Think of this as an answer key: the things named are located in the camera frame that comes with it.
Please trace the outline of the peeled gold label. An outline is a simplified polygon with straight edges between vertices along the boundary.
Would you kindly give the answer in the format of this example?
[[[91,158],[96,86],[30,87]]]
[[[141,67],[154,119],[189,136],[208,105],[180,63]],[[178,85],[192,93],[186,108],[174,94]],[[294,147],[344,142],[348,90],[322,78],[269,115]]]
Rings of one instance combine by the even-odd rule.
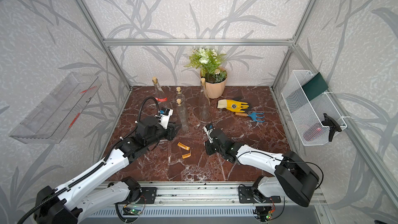
[[[189,152],[189,153],[187,153],[187,154],[182,155],[182,158],[183,158],[183,159],[186,159],[186,158],[189,158],[191,155],[192,155],[192,153]]]

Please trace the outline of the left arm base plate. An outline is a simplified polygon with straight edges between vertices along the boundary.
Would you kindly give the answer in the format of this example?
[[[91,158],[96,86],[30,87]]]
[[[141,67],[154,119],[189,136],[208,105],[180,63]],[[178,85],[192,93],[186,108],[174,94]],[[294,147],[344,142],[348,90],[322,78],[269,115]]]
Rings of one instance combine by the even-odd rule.
[[[157,195],[156,187],[142,187],[141,197],[136,202],[137,204],[154,204]]]

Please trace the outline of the peeled white label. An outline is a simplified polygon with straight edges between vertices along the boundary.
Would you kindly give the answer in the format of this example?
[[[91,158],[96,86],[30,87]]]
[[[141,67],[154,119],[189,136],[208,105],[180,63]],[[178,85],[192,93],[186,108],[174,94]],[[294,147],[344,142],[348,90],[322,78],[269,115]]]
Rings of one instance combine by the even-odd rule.
[[[180,148],[182,148],[182,149],[184,149],[184,150],[187,150],[187,151],[190,150],[190,147],[189,147],[189,146],[186,146],[186,145],[182,144],[181,142],[179,142],[179,143],[177,144],[177,146],[180,147]]]

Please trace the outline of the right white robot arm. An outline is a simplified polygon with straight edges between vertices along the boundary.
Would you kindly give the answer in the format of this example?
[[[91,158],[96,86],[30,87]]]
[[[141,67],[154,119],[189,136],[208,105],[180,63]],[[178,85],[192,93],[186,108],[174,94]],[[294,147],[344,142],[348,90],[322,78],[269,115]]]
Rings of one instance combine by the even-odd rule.
[[[256,201],[262,203],[271,197],[284,196],[299,206],[309,206],[319,176],[295,152],[271,153],[233,142],[212,124],[206,125],[204,130],[208,137],[205,149],[209,156],[219,153],[228,162],[252,166],[273,175],[270,178],[261,176],[253,184],[251,190]]]

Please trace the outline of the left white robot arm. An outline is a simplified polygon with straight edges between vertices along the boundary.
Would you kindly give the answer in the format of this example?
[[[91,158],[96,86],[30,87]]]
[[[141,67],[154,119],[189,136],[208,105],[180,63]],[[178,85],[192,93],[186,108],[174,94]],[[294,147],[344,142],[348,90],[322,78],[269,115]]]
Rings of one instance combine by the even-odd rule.
[[[55,189],[43,188],[37,194],[36,205],[18,222],[22,224],[33,216],[38,224],[77,224],[108,205],[139,198],[138,183],[131,178],[92,195],[90,200],[87,197],[106,179],[149,151],[150,146],[156,147],[161,140],[173,140],[180,129],[181,123],[170,122],[169,116],[163,114],[138,121],[133,131],[95,165]]]

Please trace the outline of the tall slim glass bottle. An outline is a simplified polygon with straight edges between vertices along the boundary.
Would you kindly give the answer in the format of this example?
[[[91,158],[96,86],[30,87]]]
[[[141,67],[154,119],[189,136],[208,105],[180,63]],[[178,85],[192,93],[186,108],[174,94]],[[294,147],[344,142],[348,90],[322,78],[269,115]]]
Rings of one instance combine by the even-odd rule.
[[[206,91],[205,78],[201,78],[201,92],[199,97],[200,117],[202,120],[210,118],[210,100]]]

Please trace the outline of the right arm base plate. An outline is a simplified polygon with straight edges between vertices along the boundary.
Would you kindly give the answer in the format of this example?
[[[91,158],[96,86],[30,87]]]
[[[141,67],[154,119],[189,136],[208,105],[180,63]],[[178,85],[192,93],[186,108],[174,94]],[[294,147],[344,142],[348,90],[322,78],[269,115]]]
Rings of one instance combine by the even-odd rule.
[[[240,184],[238,186],[238,196],[240,203],[281,203],[279,196],[267,198],[263,196],[258,190],[253,190],[250,186]]]

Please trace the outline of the short glass bottle gold label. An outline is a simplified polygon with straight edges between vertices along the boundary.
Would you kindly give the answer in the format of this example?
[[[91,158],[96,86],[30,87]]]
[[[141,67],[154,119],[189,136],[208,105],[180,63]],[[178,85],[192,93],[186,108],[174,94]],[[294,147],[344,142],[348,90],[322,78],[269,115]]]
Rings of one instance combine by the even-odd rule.
[[[186,107],[186,98],[184,94],[182,93],[182,90],[180,87],[176,88],[177,94],[176,94],[176,100],[180,99],[182,106]]]

